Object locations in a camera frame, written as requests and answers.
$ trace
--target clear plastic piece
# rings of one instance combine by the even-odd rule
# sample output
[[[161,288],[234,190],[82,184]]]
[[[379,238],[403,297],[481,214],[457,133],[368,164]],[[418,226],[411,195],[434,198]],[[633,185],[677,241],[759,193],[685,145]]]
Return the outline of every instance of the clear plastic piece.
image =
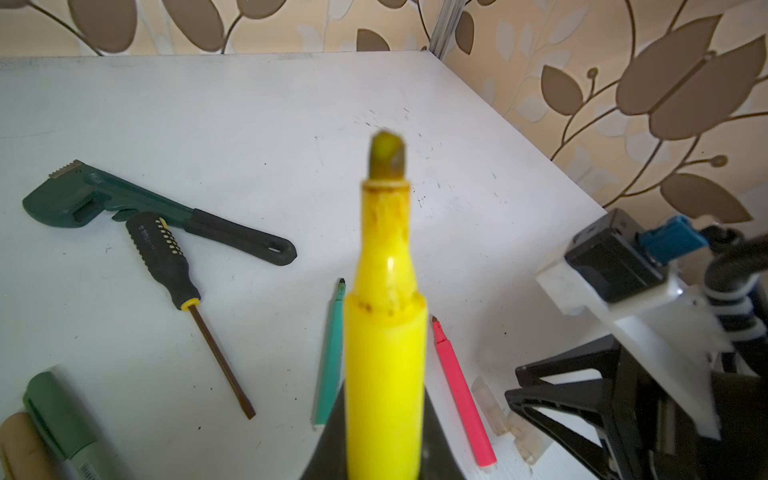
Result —
[[[515,447],[529,465],[535,464],[552,445],[552,439],[515,412],[507,415],[507,425],[515,436]]]
[[[481,376],[472,383],[472,395],[475,396],[475,401],[478,403],[485,421],[491,426],[491,430],[496,435],[504,435],[509,432],[509,425],[507,425],[504,412]]]

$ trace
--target floral wallpaper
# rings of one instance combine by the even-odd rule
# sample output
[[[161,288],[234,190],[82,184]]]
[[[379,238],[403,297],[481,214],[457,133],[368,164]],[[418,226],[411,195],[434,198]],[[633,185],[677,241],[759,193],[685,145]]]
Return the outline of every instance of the floral wallpaper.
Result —
[[[0,0],[0,56],[419,50],[443,0]]]
[[[765,0],[468,0],[445,63],[604,207],[768,230],[767,31]]]

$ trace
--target blue connector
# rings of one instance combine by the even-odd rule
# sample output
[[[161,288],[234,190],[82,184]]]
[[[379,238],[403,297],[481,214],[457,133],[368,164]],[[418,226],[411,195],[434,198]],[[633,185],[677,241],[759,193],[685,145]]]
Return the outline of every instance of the blue connector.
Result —
[[[682,215],[672,217],[662,227],[641,233],[637,242],[649,257],[662,265],[709,245]]]

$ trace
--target screwdriver handle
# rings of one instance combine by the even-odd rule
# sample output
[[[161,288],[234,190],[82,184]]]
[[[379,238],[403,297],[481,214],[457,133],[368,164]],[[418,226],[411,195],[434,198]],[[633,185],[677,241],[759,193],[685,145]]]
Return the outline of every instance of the screwdriver handle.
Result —
[[[152,277],[170,293],[179,310],[200,303],[200,292],[190,280],[190,266],[165,220],[155,212],[140,212],[125,222]]]

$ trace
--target screwdriver shaft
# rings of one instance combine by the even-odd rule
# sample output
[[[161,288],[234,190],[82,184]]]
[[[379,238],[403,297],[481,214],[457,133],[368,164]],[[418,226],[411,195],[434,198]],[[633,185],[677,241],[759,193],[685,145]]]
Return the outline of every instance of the screwdriver shaft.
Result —
[[[192,314],[192,317],[194,318],[195,323],[197,324],[197,327],[200,329],[200,332],[203,333],[203,337],[208,343],[210,351],[214,353],[216,361],[219,363],[219,366],[224,372],[224,376],[227,377],[227,381],[230,383],[232,390],[235,392],[235,396],[237,397],[237,401],[240,403],[240,407],[243,409],[243,413],[245,413],[245,416],[248,417],[249,420],[252,419],[256,415],[256,411],[253,410],[253,406],[250,404],[250,400],[243,391],[243,388],[240,387],[240,384],[237,382],[232,369],[229,365],[227,365],[227,361],[224,358],[224,355],[221,353],[221,350],[219,350],[219,346],[216,344],[216,340],[214,340],[214,337],[210,334],[210,330],[205,325],[203,317],[200,316],[200,312],[197,311],[195,305],[190,305],[189,310]]]

